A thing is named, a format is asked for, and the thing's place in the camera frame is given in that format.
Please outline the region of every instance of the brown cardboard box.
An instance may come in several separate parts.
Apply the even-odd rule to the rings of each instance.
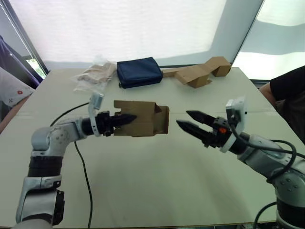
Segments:
[[[137,118],[127,125],[114,130],[119,136],[154,136],[168,133],[169,108],[158,106],[155,102],[115,100],[114,107],[120,108],[119,114],[136,115]]]
[[[175,77],[181,83],[198,88],[211,82],[210,73],[214,76],[226,76],[231,69],[231,64],[222,56],[215,56],[206,63],[163,70],[163,77]]]

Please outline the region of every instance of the blue pouch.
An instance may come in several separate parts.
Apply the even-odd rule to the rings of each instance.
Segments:
[[[153,57],[117,63],[120,87],[139,87],[160,83],[163,74]]]

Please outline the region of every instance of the table surface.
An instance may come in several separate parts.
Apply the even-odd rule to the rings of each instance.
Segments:
[[[90,93],[73,92],[75,84],[69,80],[81,71],[52,71],[1,134],[0,226],[15,223],[23,178],[28,172],[31,134],[67,109],[88,101]],[[238,68],[226,77],[211,79],[211,84],[197,89],[174,78],[132,89],[119,88],[117,79],[108,84],[101,110],[114,112],[114,99],[156,101],[170,108],[169,133],[139,138],[90,136],[79,141],[93,194],[92,228],[253,222],[259,209],[275,200],[273,187],[236,155],[205,148],[176,124],[176,119],[191,120],[187,109],[225,117],[227,100],[246,95],[246,132],[284,139],[305,152],[288,124]],[[87,116],[86,108],[67,117],[79,115]],[[85,228],[89,195],[73,144],[66,150],[62,175],[65,212],[59,227]],[[275,220],[274,208],[260,218],[271,220]]]

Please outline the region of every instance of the plastic bag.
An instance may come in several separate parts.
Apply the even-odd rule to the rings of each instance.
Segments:
[[[103,94],[103,91],[112,77],[116,74],[116,64],[105,61],[103,64],[95,61],[83,73],[71,77],[71,80],[77,83],[74,91],[90,91]]]

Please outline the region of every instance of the white sleeve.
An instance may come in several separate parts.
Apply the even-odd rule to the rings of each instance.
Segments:
[[[34,89],[0,68],[0,100],[7,106],[15,106],[33,92]]]

